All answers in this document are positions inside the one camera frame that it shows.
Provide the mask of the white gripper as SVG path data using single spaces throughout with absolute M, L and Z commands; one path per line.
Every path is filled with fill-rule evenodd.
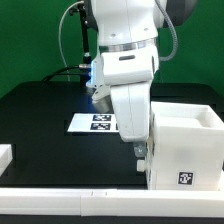
M 112 86 L 111 101 L 119 134 L 124 142 L 134 142 L 137 158 L 147 155 L 150 122 L 151 82 Z

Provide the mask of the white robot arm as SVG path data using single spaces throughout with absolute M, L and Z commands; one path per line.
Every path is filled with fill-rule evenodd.
M 198 0 L 83 0 L 87 26 L 96 30 L 92 102 L 111 100 L 118 131 L 135 155 L 147 154 L 150 87 L 161 62 L 175 57 L 175 28 Z

